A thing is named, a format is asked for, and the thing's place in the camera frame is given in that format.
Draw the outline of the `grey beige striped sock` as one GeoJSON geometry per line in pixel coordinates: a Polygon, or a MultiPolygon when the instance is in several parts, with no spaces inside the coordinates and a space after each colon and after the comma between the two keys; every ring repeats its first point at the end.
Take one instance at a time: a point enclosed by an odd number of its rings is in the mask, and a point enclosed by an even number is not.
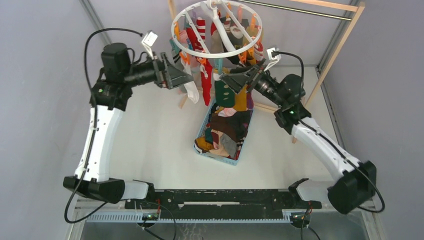
{"type": "Polygon", "coordinates": [[[181,62],[181,56],[180,56],[181,49],[175,44],[175,42],[172,39],[169,40],[169,44],[171,46],[171,55],[172,55],[174,66],[178,70],[184,71],[185,69],[181,62]]]}

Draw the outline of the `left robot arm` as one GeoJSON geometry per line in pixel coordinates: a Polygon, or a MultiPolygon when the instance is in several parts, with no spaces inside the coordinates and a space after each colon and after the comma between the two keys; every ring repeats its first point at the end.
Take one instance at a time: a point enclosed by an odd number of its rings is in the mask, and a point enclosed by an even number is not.
{"type": "Polygon", "coordinates": [[[147,182],[110,177],[111,152],[119,123],[134,87],[154,83],[174,89],[194,79],[169,62],[164,52],[134,64],[129,48],[120,42],[106,45],[101,60],[100,78],[90,88],[90,123],[82,157],[74,174],[64,178],[63,186],[75,195],[111,204],[136,199],[149,209],[157,196],[147,182]]]}

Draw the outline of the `dark green sock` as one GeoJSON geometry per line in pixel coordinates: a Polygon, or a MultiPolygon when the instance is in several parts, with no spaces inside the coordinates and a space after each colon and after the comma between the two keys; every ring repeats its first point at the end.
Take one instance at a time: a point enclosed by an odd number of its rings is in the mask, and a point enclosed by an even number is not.
{"type": "Polygon", "coordinates": [[[215,100],[220,107],[233,108],[235,105],[235,93],[220,79],[217,69],[213,70],[215,100]]]}

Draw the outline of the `red santa sock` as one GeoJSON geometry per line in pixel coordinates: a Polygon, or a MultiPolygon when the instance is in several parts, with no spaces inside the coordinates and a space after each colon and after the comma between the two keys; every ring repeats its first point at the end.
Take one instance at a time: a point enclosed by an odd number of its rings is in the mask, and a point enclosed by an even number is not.
{"type": "Polygon", "coordinates": [[[202,87],[202,96],[203,101],[206,106],[210,104],[211,101],[211,88],[212,88],[212,75],[213,67],[208,60],[202,58],[200,60],[200,74],[201,74],[201,87],[202,87]]]}

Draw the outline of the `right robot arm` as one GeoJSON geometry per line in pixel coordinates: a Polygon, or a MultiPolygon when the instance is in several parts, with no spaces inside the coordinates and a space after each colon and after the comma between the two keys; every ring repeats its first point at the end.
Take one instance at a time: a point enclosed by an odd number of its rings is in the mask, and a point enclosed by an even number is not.
{"type": "Polygon", "coordinates": [[[302,142],[326,167],[332,181],[303,178],[289,189],[289,203],[302,208],[308,201],[329,203],[341,214],[355,209],[373,196],[382,197],[376,187],[377,168],[371,161],[362,162],[332,140],[317,124],[301,102],[305,95],[304,76],[288,74],[278,82],[263,62],[232,69],[220,76],[234,93],[243,88],[257,91],[277,105],[274,112],[278,126],[302,142]]]}

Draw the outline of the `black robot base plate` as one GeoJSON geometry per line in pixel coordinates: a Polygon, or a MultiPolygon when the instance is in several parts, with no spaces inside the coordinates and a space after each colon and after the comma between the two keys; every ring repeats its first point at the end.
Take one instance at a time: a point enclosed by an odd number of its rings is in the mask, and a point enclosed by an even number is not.
{"type": "Polygon", "coordinates": [[[288,189],[156,189],[125,209],[152,210],[170,220],[277,220],[288,210],[321,209],[288,189]]]}

